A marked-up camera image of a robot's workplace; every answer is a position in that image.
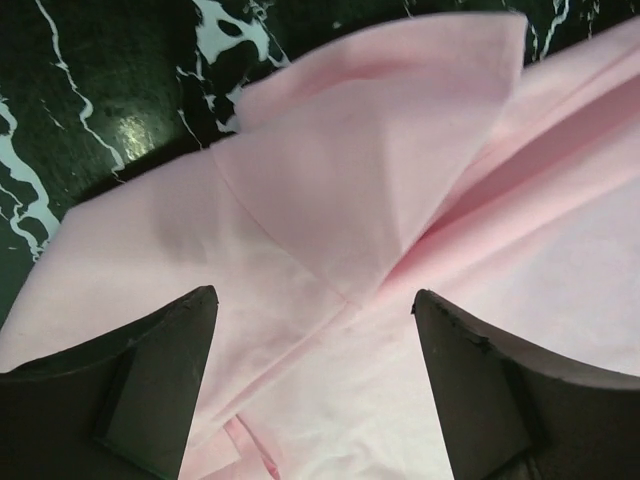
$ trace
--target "white marble vein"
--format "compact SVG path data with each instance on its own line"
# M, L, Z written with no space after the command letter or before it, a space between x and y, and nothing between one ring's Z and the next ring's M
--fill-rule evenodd
M8 100L0 96L0 117L9 124L9 131L0 135L0 163L9 169L9 175L14 180L27 183L36 193L36 200L29 203L26 209L18 196L0 184L0 192L11 197L14 202L12 216L8 218L9 225L16 235L22 237L29 246L33 260L37 260L44 251L47 244L53 238L60 223L49 208L49 195L36 172L27 165L16 153L13 147L13 135L18 128L18 121L9 110ZM22 228L21 222L24 219L33 219L39 222L47 232L47 237L37 239L28 230Z
M278 43L275 36L266 26L268 17L268 9L273 6L273 2L258 3L255 0L249 0L245 7L245 12L251 12L252 20L245 22L234 18L224 9L222 4L211 0L192 0L198 7L201 16L201 22L196 26L197 46L194 52L196 58L195 70L188 71L181 67L176 67L176 79L182 88L183 77L193 77L200 83L204 83L206 79L202 73L202 62L212 65L218 59L222 52L234 48L241 42L249 41L253 43L258 52L258 59L261 62L268 61L276 68L282 68L290 65L289 58ZM237 36L225 33L219 26L219 21L228 22L238 28L240 34ZM271 46L279 50L281 58L277 59L271 55ZM239 98L242 88L247 82L247 78L243 78L234 89L225 96L232 104L235 105ZM202 100L206 103L207 108L215 114L215 95L206 93L203 89ZM200 148L203 148L202 142L197 138L193 129L189 126L183 109L178 110L178 115L182 120L187 131L198 142ZM231 133L238 131L238 122L235 115L231 116L226 122L216 119L216 125L221 132Z
M569 16L569 9L569 0L553 0L553 10L555 12L555 17L551 21L549 31L547 32L547 36L544 40L544 46L542 47L542 51L540 52L540 60L543 60L549 53L549 47L551 46L553 35L556 33L556 28L558 28L567 20L567 17Z
M589 22L589 37L593 36L593 21L600 14L600 0L593 0L591 8L587 12L587 22Z
M53 116L53 114L51 113L51 110L49 110L49 107L47 107L47 103L43 99L40 99L40 101L42 102L42 108L45 109L45 111L47 112L47 115L49 115L49 118L51 119L53 124L62 130L66 130L66 128L64 128L62 124Z
M105 142L104 139L100 135L98 135L87 123L87 119L91 117L91 115L93 115L93 103L91 103L91 101L87 97L85 97L84 95L82 95L82 93L80 93L78 85L76 84L75 80L73 79L73 76L71 75L71 70L69 69L69 65L67 65L67 63L64 61L62 57L62 52L60 51L60 34L58 32L58 26L54 22L51 15L49 15L49 12L42 5L42 0L35 0L35 2L38 5L38 9L40 10L40 13L47 20L47 23L49 24L49 28L51 29L51 43L53 46L53 51L55 52L56 57L58 58L58 62L55 64L55 66L65 73L67 77L67 81L71 86L71 90L84 103L84 108L79 114L80 123L82 123L82 126L84 127L84 129L93 138L95 138L100 145L102 145L104 148L106 148L109 151L109 153L111 153L111 156L113 157L113 161L115 162L115 166L112 168L111 171L112 173L115 174L116 172L124 168L125 162L122 159L122 156L120 155L120 153L111 145L109 145L107 142Z

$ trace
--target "black plastic piece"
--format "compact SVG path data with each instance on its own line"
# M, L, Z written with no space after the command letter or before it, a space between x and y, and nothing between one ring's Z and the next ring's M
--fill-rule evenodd
M177 479L217 306L202 287L0 375L0 478Z
M640 478L640 378L545 350L433 292L414 313L456 480Z

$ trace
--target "marble countertop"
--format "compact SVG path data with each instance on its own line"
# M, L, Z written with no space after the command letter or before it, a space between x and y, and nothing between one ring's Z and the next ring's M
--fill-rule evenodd
M407 16L510 10L529 18L530 63L637 9L640 0L2 2L0 325L69 208L233 134L243 86L317 46Z

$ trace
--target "pink fabric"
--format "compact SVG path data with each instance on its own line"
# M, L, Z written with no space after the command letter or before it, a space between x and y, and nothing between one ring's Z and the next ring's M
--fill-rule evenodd
M249 88L241 134L67 215L0 370L213 284L187 480L451 478L420 288L640 374L640 21L521 72L524 33L407 20Z

